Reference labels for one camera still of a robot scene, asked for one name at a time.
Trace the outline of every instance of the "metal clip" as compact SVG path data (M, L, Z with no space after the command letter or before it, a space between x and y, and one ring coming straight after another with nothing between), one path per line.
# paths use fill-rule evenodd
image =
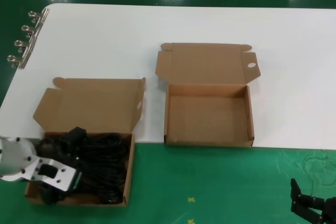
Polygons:
M36 22L38 21L39 18L42 17L42 13L36 13L36 12L33 12L33 11L31 10L31 11L28 13L28 16L29 16L30 18L33 18L31 22L34 24L34 23L36 23Z
M14 55L9 55L7 60L12 63L12 68L17 68L18 65L22 62L22 59L18 59Z
M47 18L49 9L43 9L42 13L29 12L28 16L35 19L33 23L36 23L35 26L22 26L21 30L27 33L26 37L29 38L29 42L16 40L14 45L18 47L19 52L23 52L22 58L17 59L15 56L10 55L7 57L7 60L12 63L13 68L24 69L29 60L29 57L32 55L33 48L35 46L37 36L42 29L42 26Z
M35 28L35 27L31 27L31 26L24 25L24 26L21 27L21 30L22 30L22 31L27 31L27 32L33 33L33 32L36 31L36 28Z
M18 47L18 52L23 52L24 49L29 46L29 42L25 42L22 40L16 40L14 42L14 46Z

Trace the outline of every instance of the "green mat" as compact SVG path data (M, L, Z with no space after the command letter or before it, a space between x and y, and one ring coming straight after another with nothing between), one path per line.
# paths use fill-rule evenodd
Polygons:
M33 206L25 183L1 182L1 223L306 223L290 211L290 179L304 194L336 196L336 153L137 144L127 208Z

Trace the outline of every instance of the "brown cardboard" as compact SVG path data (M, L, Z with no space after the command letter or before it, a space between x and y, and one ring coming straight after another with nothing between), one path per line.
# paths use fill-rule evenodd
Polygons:
M156 74L169 83L247 84L260 76L249 45L166 43L161 48Z
M127 176L123 203L100 205L92 195L74 195L58 202L60 205L126 206L130 197L135 139L132 131L142 113L145 78L126 79L64 79L55 78L58 89L47 89L33 118L46 131L45 135L62 135L74 127L86 129L88 135L120 133L130 145L126 160ZM38 186L28 183L25 197L42 204Z
M166 93L165 144L252 146L249 87L260 76L249 45L163 44L156 74Z

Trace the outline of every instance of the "green floor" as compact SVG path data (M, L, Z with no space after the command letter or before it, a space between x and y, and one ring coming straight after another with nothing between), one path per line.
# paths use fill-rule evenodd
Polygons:
M18 55L13 42L24 39L20 27L28 24L27 13L65 2L336 8L336 0L0 0L0 101L14 75L6 57ZM31 206L23 198L24 183L0 182L0 222L306 223L290 212L289 179L295 177L306 194L336 196L335 165L333 151L167 148L160 144L137 144L128 208L69 210ZM192 197L195 202L188 202Z

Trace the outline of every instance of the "cable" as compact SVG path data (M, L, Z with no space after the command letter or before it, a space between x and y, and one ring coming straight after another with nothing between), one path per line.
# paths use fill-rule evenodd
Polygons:
M45 157L82 173L77 187L66 192L67 196L89 193L98 196L102 204L118 204L123 201L122 190L127 174L124 159L129 154L129 146L120 134L88 137L85 130L77 127L64 137L41 140L37 148L39 156L44 156L47 146L49 149L51 147L51 152Z

